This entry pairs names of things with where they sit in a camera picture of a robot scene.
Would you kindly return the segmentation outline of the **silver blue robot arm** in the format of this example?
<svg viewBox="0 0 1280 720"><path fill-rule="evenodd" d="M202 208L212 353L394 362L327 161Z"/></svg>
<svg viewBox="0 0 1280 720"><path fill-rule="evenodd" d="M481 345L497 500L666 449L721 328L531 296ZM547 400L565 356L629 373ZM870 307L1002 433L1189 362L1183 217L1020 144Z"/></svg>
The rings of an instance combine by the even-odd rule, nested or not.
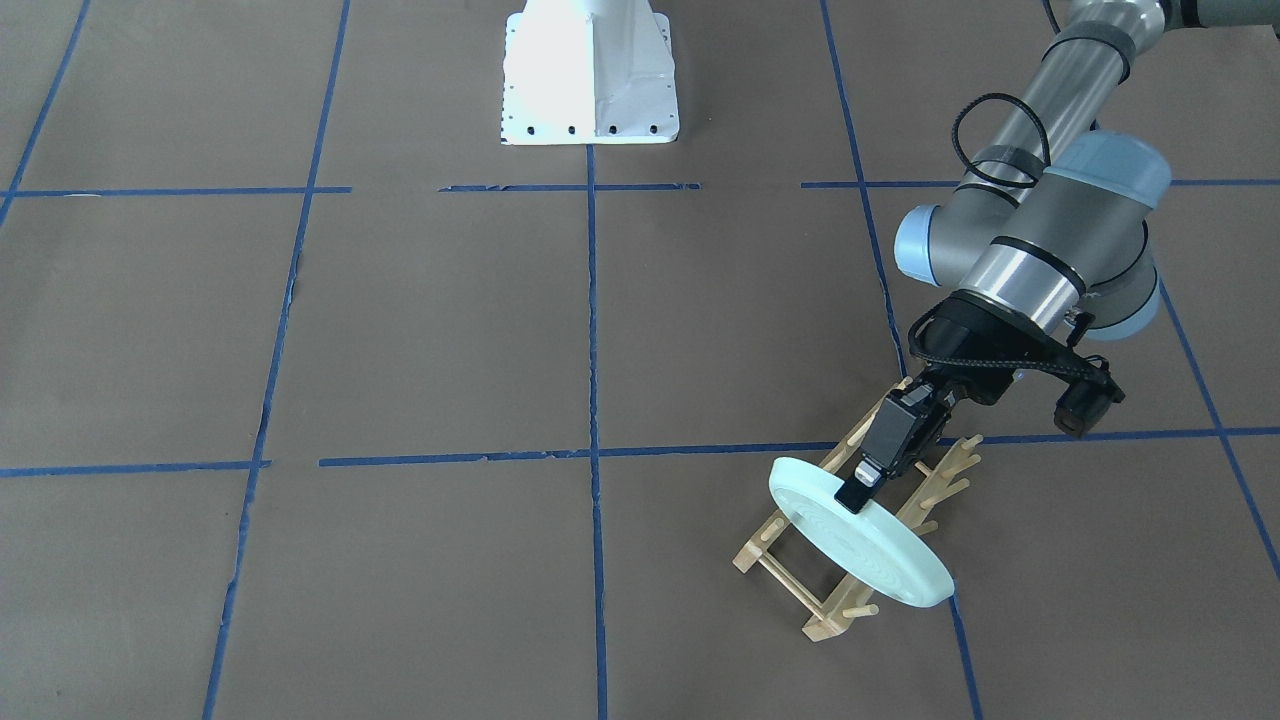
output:
<svg viewBox="0 0 1280 720"><path fill-rule="evenodd" d="M1158 272L1147 217L1172 182L1151 145L1094 128L1139 55L1179 29L1277 26L1275 1L1074 1L1014 113L982 151L951 141L965 173L950 200L900 223L900 272L947 291L908 332L923 364L892 389L832 492L864 510L941 437L961 401L991 406L1019 372L1066 386L1053 410L1087 436L1125 395L1082 340L1121 340L1155 315Z"/></svg>

